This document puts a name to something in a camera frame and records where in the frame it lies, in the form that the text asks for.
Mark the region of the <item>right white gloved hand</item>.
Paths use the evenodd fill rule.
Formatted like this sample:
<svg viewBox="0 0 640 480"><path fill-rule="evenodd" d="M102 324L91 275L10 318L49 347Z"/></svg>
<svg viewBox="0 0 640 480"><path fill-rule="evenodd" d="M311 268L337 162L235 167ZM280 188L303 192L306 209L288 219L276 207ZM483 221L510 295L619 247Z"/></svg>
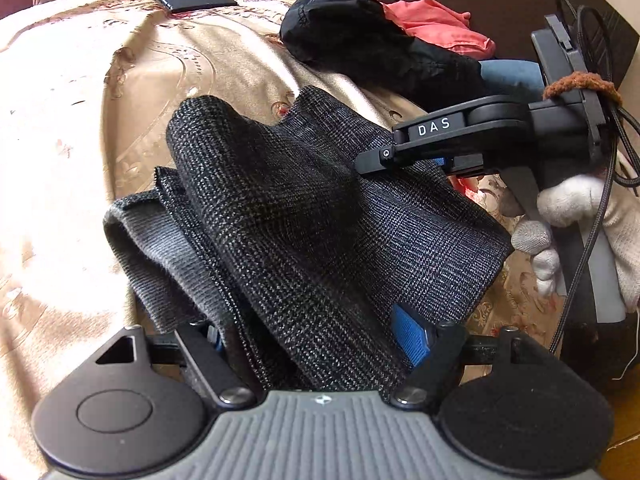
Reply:
<svg viewBox="0 0 640 480"><path fill-rule="evenodd" d="M540 221L522 219L511 236L514 249L532 257L537 290L542 296L556 291L560 257L552 247L552 226L570 226L596 214L604 180L578 174L538 194ZM639 307L639 199L615 183L612 186L602 228L610 243L618 287L628 312Z"/></svg>

